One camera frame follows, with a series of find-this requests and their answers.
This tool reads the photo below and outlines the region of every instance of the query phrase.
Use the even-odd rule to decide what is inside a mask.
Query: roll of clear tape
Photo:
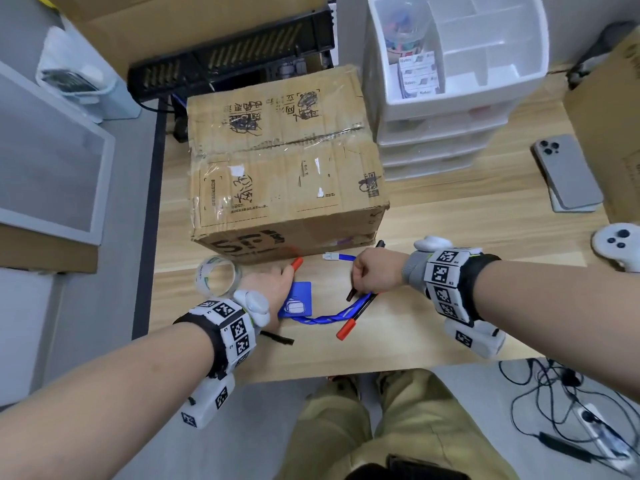
[[[222,258],[220,256],[213,256],[200,263],[196,270],[196,290],[198,290],[198,292],[205,298],[209,298],[213,295],[218,296],[217,294],[213,293],[213,291],[209,287],[209,275],[213,271],[213,268],[228,264],[230,264],[233,269],[233,279],[229,288],[223,293],[220,293],[219,298],[232,297],[234,292],[240,285],[240,279],[242,279],[242,268],[240,268],[240,265],[234,263],[233,261]]]

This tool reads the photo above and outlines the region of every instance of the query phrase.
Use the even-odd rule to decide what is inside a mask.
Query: black wrist strap
[[[471,256],[460,268],[458,291],[460,291],[460,295],[462,296],[462,306],[464,306],[472,321],[483,319],[478,314],[474,302],[474,287],[476,286],[477,277],[487,265],[500,260],[501,259],[494,254],[480,254],[478,256]]]
[[[178,320],[173,322],[176,323],[193,323],[207,332],[207,335],[211,339],[211,345],[213,345],[213,365],[211,366],[211,370],[207,374],[208,378],[222,379],[226,376],[224,371],[227,370],[227,366],[229,365],[229,361],[227,359],[227,348],[225,347],[225,343],[222,341],[222,334],[220,334],[220,327],[213,322],[207,320],[203,315],[192,315],[190,313],[184,314]]]

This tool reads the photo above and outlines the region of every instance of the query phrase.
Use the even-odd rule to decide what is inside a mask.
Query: khaki pants
[[[281,480],[344,480],[387,455],[424,460],[473,480],[517,479],[449,389],[430,371],[394,372],[371,435],[369,412],[344,381],[327,382],[306,402],[293,430]]]

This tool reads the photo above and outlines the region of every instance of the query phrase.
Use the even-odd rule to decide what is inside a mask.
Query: person
[[[353,263],[353,285],[360,292],[416,287],[412,276],[424,275],[428,256],[366,249]],[[635,277],[601,268],[483,262],[470,281],[474,313],[540,353],[640,398]],[[293,274],[291,266],[275,267],[241,282],[267,298],[270,330],[278,327],[277,310]],[[180,409],[212,363],[207,333],[180,322],[70,371],[0,414],[0,478],[112,478]],[[417,471],[421,476],[414,478],[516,478],[434,374],[386,372],[378,384],[383,418],[375,439],[356,384],[334,378],[306,402],[278,478],[400,478]]]

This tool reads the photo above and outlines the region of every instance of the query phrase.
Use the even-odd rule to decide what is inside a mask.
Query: forearm
[[[493,325],[637,400],[639,285],[613,270],[498,261],[478,276],[474,302]]]
[[[207,334],[181,323],[71,371],[0,414],[0,478],[111,478],[212,363]]]

